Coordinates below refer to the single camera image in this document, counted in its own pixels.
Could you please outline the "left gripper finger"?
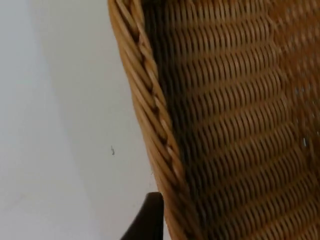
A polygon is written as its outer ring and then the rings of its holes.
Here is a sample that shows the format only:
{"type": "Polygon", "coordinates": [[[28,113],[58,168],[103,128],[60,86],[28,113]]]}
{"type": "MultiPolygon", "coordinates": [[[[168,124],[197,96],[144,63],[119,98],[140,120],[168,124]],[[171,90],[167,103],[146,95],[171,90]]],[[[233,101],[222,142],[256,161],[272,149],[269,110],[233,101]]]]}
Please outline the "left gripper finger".
{"type": "Polygon", "coordinates": [[[143,203],[122,240],[163,240],[165,228],[171,240],[176,238],[172,228],[172,213],[167,197],[160,191],[146,194],[143,203]]]}

